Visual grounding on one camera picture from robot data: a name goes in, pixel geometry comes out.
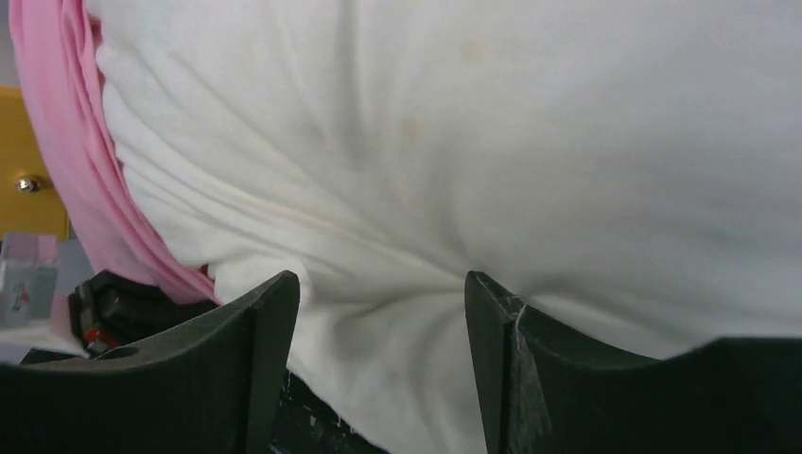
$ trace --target metal knob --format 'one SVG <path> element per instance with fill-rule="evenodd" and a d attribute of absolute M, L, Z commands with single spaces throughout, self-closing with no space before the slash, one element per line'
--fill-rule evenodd
<path fill-rule="evenodd" d="M 17 180 L 17 190 L 23 194 L 37 194 L 42 191 L 44 182 L 39 177 L 22 177 Z"/>

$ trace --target pink object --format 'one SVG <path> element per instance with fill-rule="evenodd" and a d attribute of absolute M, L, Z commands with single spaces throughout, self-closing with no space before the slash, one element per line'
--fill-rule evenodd
<path fill-rule="evenodd" d="M 179 302 L 213 298 L 213 282 L 179 264 L 131 201 L 103 114 L 99 29 L 84 2 L 11 0 L 9 16 L 28 115 L 92 266 Z"/>

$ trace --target pink fabric trim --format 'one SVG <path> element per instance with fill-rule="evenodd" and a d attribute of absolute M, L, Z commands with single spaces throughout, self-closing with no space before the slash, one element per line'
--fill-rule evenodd
<path fill-rule="evenodd" d="M 44 162 L 96 271 L 158 285 L 176 301 L 214 297 L 179 264 L 131 201 L 106 129 L 96 26 L 82 0 L 11 0 L 25 103 Z"/>

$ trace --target yellow panel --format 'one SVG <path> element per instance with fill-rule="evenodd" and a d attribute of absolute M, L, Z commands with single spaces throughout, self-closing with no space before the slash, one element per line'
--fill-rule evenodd
<path fill-rule="evenodd" d="M 18 191 L 17 181 L 25 176 L 39 178 L 43 190 Z M 49 183 L 22 94 L 16 88 L 0 87 L 0 236 L 8 232 L 67 239 L 70 228 L 67 211 Z"/>

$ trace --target white bed sheet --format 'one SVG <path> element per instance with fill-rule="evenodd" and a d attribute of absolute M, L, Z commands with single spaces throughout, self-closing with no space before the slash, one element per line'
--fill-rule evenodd
<path fill-rule="evenodd" d="M 392 453 L 484 452 L 462 280 L 664 358 L 802 334 L 802 3 L 90 0 L 131 195 Z"/>

